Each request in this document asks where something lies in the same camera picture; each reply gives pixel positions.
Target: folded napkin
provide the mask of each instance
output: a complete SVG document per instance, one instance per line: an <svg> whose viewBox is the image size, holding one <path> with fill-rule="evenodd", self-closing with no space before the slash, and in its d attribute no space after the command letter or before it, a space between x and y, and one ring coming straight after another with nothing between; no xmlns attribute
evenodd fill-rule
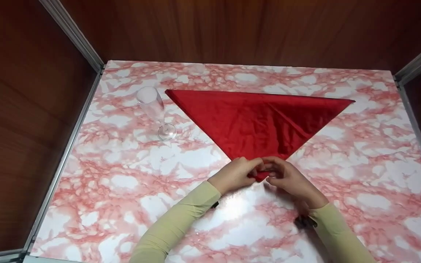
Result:
<svg viewBox="0 0 421 263"><path fill-rule="evenodd" d="M289 158L353 100L224 91L165 93L231 159ZM264 180L268 173L258 173Z"/></svg>

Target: champagne flute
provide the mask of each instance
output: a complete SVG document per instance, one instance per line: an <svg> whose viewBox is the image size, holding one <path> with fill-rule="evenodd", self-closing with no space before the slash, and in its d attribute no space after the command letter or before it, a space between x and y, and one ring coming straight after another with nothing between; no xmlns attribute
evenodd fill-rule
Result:
<svg viewBox="0 0 421 263"><path fill-rule="evenodd" d="M136 94L139 107L153 121L160 122L157 135L161 141L169 141L177 135L177 128L171 123L165 123L165 107L159 92L154 87L143 87Z"/></svg>

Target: marble pattern surface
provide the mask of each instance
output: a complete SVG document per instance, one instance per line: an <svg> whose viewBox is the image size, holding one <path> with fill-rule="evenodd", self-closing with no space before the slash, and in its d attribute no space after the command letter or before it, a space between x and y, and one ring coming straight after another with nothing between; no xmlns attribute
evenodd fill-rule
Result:
<svg viewBox="0 0 421 263"><path fill-rule="evenodd" d="M157 140L135 92L156 87L166 120ZM32 256L127 262L158 217L229 159L164 94L167 88L356 100L302 146L294 163L343 213L380 262L421 262L421 149L391 73L302 67L110 61L77 136ZM293 203L267 183L222 198L168 262L327 262L294 226Z"/></svg>

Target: light green sleeve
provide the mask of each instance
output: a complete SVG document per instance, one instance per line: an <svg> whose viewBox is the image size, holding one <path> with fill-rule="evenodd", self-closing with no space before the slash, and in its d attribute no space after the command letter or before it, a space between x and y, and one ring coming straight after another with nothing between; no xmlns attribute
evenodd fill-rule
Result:
<svg viewBox="0 0 421 263"><path fill-rule="evenodd" d="M193 222L220 198L208 181L202 182L174 205L145 232L132 253L130 263L162 263L184 237Z"/></svg>
<svg viewBox="0 0 421 263"><path fill-rule="evenodd" d="M328 203L322 208L311 209L310 217L318 223L316 233L334 262L376 262L333 204Z"/></svg>

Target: tabletop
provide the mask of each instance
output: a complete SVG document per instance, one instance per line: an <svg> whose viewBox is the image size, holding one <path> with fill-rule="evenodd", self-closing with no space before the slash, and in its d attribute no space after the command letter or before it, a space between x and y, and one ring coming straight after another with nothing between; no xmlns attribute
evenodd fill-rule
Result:
<svg viewBox="0 0 421 263"><path fill-rule="evenodd" d="M135 93L159 90L161 142ZM229 159L166 89L348 98L356 102L290 158L333 202L381 262L421 262L421 149L391 73L252 65L109 61L30 255L127 262L157 218ZM168 262L327 262L298 230L293 204L267 183L221 199Z"/></svg>

